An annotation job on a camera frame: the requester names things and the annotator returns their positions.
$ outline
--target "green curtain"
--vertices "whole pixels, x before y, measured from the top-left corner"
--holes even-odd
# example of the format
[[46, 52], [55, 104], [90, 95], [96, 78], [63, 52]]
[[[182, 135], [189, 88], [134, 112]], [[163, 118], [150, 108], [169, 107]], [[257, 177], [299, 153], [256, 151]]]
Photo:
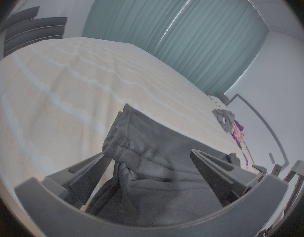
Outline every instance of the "green curtain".
[[83, 37], [127, 42], [151, 53], [187, 0], [95, 0]]
[[181, 11], [187, 1], [95, 0], [83, 37], [132, 43], [203, 92], [225, 92], [269, 30], [247, 0], [190, 0]]

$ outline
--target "gray crumpled clothing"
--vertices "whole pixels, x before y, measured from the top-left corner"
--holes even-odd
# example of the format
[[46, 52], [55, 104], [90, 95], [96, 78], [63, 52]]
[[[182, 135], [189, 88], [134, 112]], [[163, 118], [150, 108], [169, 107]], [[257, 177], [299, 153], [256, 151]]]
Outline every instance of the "gray crumpled clothing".
[[226, 154], [183, 136], [125, 105], [102, 146], [116, 161], [113, 178], [86, 212], [130, 226], [166, 226], [205, 217], [222, 208], [191, 158], [198, 149]]
[[220, 109], [214, 109], [212, 113], [217, 118], [222, 128], [226, 132], [232, 133], [233, 122], [235, 118], [234, 114], [228, 110], [220, 110]]

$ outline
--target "pillow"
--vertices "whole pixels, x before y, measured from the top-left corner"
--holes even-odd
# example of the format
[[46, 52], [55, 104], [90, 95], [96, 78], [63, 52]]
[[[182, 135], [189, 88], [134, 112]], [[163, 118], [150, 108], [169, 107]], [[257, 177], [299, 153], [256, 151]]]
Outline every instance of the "pillow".
[[222, 109], [222, 110], [228, 109], [227, 106], [224, 103], [222, 103], [222, 101], [219, 98], [214, 96], [208, 96], [208, 97], [211, 98], [211, 100], [216, 104], [218, 109]]

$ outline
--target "beige bedsheet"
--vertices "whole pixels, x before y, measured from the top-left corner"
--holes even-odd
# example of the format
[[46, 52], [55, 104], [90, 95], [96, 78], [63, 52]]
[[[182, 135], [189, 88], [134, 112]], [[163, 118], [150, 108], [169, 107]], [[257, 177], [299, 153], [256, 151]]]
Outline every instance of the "beige bedsheet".
[[45, 40], [0, 62], [0, 176], [42, 180], [101, 151], [125, 103], [155, 121], [245, 158], [211, 99], [157, 58], [126, 43]]

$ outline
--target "teal curtain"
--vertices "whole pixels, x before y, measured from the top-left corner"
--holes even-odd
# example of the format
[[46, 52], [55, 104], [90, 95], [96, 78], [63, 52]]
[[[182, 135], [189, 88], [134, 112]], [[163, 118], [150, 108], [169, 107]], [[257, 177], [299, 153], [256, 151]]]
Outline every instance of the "teal curtain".
[[83, 37], [134, 44], [151, 53], [187, 0], [95, 0]]
[[247, 0], [187, 1], [95, 0], [83, 37], [132, 43], [203, 92], [225, 92], [269, 30]]

